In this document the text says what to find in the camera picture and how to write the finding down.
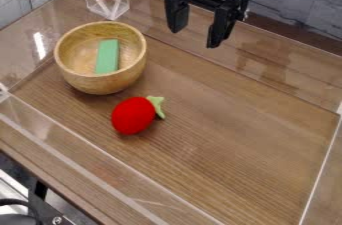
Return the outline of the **green rectangular block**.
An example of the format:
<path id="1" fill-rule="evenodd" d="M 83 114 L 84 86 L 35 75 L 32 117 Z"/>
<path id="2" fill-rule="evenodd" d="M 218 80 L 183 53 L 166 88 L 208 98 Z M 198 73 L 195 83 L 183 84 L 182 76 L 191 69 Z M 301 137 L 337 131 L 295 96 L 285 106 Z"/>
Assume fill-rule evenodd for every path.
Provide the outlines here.
<path id="1" fill-rule="evenodd" d="M 95 73 L 107 74 L 119 69 L 119 41 L 106 39 L 99 42 Z"/>

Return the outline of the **red plush strawberry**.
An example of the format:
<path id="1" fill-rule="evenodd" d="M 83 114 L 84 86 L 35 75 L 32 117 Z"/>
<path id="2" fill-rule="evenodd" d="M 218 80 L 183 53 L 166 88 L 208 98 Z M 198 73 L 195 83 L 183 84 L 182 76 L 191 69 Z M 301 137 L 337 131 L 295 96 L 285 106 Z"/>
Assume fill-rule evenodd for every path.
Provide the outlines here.
<path id="1" fill-rule="evenodd" d="M 132 135 L 148 128 L 155 117 L 166 118 L 162 109 L 163 97 L 131 97 L 114 108 L 111 123 L 115 130 L 124 135 Z"/>

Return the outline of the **black table leg bracket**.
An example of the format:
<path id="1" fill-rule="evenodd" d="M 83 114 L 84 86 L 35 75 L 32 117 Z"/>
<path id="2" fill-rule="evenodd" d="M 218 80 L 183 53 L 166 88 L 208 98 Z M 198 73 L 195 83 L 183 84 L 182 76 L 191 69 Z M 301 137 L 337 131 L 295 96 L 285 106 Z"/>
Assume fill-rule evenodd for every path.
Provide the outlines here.
<path id="1" fill-rule="evenodd" d="M 48 188 L 33 189 L 0 179 L 0 225 L 76 225 L 45 201 Z"/>

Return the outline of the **brown wooden bowl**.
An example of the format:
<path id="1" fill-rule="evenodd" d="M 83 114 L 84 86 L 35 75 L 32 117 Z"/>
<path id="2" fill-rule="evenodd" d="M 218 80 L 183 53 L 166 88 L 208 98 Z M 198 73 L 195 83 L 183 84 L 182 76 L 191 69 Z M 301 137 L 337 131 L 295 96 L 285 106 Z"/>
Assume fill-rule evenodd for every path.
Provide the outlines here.
<path id="1" fill-rule="evenodd" d="M 147 60 L 142 32 L 120 22 L 95 22 L 70 30 L 53 50 L 67 83 L 79 91 L 107 95 L 139 79 Z"/>

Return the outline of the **clear acrylic tray wall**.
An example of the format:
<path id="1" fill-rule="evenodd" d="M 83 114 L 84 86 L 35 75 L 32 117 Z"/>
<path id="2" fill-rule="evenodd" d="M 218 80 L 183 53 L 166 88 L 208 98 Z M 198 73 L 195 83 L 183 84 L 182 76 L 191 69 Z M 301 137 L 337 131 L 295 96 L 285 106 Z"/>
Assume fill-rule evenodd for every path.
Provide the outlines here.
<path id="1" fill-rule="evenodd" d="M 103 225 L 224 225 L 3 84 L 0 151 Z"/>

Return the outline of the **clear acrylic corner stand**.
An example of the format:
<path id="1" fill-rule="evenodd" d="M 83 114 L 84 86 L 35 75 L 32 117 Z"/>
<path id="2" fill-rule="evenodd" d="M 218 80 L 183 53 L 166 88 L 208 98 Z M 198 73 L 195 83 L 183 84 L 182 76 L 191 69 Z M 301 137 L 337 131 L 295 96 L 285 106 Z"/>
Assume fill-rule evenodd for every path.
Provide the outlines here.
<path id="1" fill-rule="evenodd" d="M 92 13 L 115 21 L 130 10 L 130 0 L 86 0 L 86 6 Z"/>

